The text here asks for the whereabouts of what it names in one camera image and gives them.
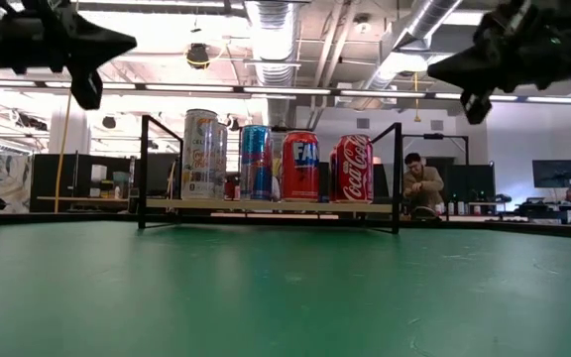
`soda can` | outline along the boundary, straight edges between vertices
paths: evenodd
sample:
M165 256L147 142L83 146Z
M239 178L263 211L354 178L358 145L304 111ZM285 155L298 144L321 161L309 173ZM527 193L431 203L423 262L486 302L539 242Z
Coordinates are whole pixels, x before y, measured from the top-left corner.
M338 182L338 166L336 163L336 147L329 155L329 201L336 201L336 182Z
M223 199L226 126L210 110L191 109L184 117L182 199Z
M273 151L270 127L247 125L242 130L240 199L271 200Z
M282 200L318 201L318 141L311 132L295 131L285 136Z
M367 135L345 135L336 145L336 202L374 199L374 148Z

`ceiling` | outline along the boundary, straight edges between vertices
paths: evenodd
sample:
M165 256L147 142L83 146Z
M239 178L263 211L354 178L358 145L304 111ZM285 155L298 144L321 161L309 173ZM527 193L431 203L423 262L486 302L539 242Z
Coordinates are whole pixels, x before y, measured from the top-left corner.
M335 2L339 0L313 0L301 7L299 13L299 34L297 36L296 60L300 67L296 72L296 86L310 86L323 48L327 24ZM123 56L103 65L99 72L105 82L146 82L146 83L199 83L199 84L257 84L255 69L244 60L253 57L251 29L248 21L237 16L195 15L194 8L199 1L174 0L81 0L80 14L99 26L134 36L138 46ZM456 14L493 9L497 0L466 0ZM408 14L411 0L354 0L352 6L356 14L369 17L369 31L361 33L355 25L342 20L339 25L349 27L345 45L340 53L341 61L330 75L330 86L338 83L355 83L367 79L376 68L379 59L379 43L385 29L393 21ZM239 1L233 1L237 14L242 9ZM464 16L452 16L450 21L434 35L431 59L442 58L463 49L470 44L474 27L459 25L468 22ZM206 70L192 69L185 61L185 53L191 43L205 43L212 62ZM420 91L456 91L456 88L433 78L425 72L410 76L397 76L392 83L398 89ZM0 79L28 79L36 81L68 81L67 72L51 73L47 68L29 69L23 76L16 75L10 69L0 69ZM568 94L571 84L553 87L552 94ZM0 133L39 133L31 128L15 126L12 110L27 114L50 126L52 112L66 97L55 94L50 88L20 92L0 89ZM98 153L123 152L131 155L138 151L136 141L140 127L138 118L144 113L154 113L165 124L183 131L183 114L190 108L206 108L218 112L222 117L233 114L249 120L260 120L266 100L222 99L222 98L186 98L177 96L145 95L105 95L98 111L88 112L92 123L92 137L111 135L130 136L133 140L99 141L92 143L92 151ZM414 106L414 100L399 101L397 109ZM434 101L429 107L438 109L458 109L459 104L449 101ZM118 126L108 130L102 127L105 116L115 116ZM0 141L15 148L30 151L44 151L47 139L6 139Z

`ventilation duct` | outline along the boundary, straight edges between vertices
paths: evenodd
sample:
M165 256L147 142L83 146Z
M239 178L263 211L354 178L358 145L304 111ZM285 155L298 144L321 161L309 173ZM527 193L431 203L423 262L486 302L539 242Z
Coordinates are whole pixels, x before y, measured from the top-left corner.
M385 90L399 72L409 70L406 68L409 60L405 57L408 55L399 54L397 50L428 50L431 35L461 2L462 0L413 1L411 13L395 22L391 32L383 38L382 45L386 57L376 68L374 74L364 83L362 89ZM413 59L422 65L426 63L425 58L420 55Z
M247 1L252 24L253 56L264 61L293 61L299 4L282 1ZM257 64L257 80L264 86L293 86L295 68L286 64ZM294 127L288 116L289 100L267 99L270 126Z

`tan shirt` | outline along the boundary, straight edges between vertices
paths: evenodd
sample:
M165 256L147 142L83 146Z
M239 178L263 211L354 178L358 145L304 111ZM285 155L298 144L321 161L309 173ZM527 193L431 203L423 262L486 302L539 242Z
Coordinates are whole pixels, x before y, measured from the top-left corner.
M415 177L411 172L404 173L402 177L402 191L408 188L411 189L413 184L418 182L422 182L422 190L405 196L410 198L414 205L435 209L436 204L443 202L440 190L444 188L444 182L436 168L424 167L422 176L419 178Z

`white can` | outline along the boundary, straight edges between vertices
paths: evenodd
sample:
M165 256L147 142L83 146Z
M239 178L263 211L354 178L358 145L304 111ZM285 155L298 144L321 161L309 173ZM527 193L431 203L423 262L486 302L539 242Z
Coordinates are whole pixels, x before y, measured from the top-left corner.
M184 117L182 199L224 199L226 126L210 110L191 109Z

